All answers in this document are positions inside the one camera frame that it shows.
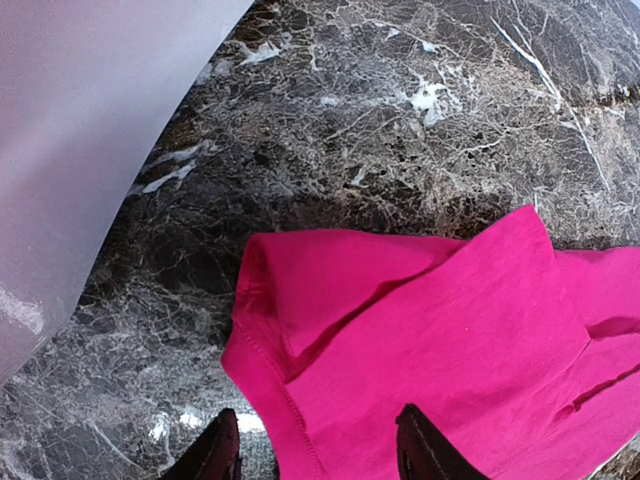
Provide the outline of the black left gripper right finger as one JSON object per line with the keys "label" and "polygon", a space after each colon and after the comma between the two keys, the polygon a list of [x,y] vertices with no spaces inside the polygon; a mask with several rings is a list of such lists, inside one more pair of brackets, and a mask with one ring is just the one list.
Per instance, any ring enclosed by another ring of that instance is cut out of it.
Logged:
{"label": "black left gripper right finger", "polygon": [[404,406],[396,424],[402,480],[488,480],[415,404]]}

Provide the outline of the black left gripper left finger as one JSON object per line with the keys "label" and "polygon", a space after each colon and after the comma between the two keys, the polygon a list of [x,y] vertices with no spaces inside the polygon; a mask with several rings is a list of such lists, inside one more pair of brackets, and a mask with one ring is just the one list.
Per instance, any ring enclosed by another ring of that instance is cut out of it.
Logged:
{"label": "black left gripper left finger", "polygon": [[233,409],[225,408],[161,480],[238,480],[241,478],[240,437]]}

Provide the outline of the red t-shirt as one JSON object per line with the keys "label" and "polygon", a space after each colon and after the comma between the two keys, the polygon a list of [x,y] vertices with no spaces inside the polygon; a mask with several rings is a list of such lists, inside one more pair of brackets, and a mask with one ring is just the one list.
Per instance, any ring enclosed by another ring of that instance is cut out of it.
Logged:
{"label": "red t-shirt", "polygon": [[416,405],[493,479],[580,479],[639,431],[639,251],[558,251],[532,207],[469,241],[258,234],[226,373],[284,479],[394,479]]}

